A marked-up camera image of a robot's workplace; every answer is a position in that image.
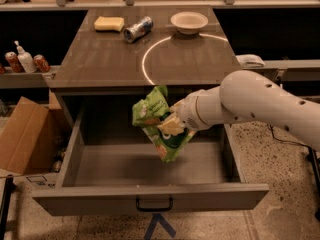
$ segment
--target concrete floor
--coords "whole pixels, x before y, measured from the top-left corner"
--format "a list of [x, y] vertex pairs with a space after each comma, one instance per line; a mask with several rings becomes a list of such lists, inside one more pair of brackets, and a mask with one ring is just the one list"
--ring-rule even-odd
[[[276, 134], [295, 140], [279, 129]], [[52, 217], [32, 199], [29, 183], [17, 177], [5, 239], [320, 239], [314, 216], [320, 202], [307, 150], [273, 140], [266, 124], [258, 122], [233, 125], [232, 138], [242, 151], [246, 181], [270, 186], [254, 210]]]

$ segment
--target bowl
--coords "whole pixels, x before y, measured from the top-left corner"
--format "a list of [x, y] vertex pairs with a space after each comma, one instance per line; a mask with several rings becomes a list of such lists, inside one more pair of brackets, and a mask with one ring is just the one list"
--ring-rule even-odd
[[208, 24], [208, 18], [196, 12], [179, 12], [171, 17], [171, 23], [185, 35], [194, 35]]

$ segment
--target chip bag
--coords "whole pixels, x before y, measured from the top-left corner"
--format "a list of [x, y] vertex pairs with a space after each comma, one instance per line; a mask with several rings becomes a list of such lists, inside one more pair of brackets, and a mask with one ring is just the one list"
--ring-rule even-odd
[[170, 115], [167, 103], [168, 89], [166, 86], [156, 86], [144, 100], [133, 105], [132, 124], [141, 127], [155, 145], [161, 160], [173, 162], [179, 152], [196, 133], [187, 128], [177, 136], [163, 134], [157, 125]]

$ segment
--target wire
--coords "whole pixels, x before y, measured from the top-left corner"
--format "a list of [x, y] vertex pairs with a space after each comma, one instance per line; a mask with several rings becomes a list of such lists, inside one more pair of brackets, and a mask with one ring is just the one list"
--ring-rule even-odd
[[278, 141], [278, 142], [280, 142], [280, 143], [283, 143], [283, 144], [296, 145], [296, 146], [301, 146], [301, 147], [309, 148], [308, 145], [302, 144], [302, 143], [300, 143], [300, 142], [288, 141], [288, 140], [281, 140], [281, 139], [279, 139], [279, 138], [277, 138], [277, 137], [275, 136], [275, 133], [274, 133], [274, 125], [268, 124], [267, 127], [268, 127], [268, 129], [271, 131], [272, 138], [275, 139], [276, 141]]

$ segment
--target drawer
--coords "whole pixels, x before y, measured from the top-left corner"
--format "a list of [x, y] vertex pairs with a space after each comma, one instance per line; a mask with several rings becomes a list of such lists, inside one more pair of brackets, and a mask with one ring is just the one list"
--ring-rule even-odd
[[33, 192], [50, 214], [243, 210], [265, 196], [267, 184], [244, 181], [229, 126], [198, 132], [175, 162], [163, 163], [131, 124], [132, 105], [141, 98], [83, 97], [56, 185]]

